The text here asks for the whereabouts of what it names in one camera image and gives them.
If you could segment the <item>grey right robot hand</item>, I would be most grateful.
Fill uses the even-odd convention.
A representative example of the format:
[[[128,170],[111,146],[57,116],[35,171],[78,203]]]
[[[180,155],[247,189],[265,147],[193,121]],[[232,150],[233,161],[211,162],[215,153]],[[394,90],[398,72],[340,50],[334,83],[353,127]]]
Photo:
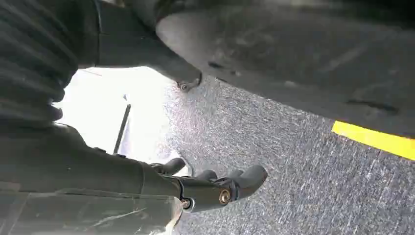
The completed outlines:
[[[177,177],[92,148],[54,103],[79,69],[150,67],[188,89],[204,75],[326,118],[415,136],[412,0],[3,0],[0,232],[151,235],[265,182],[259,165]]]

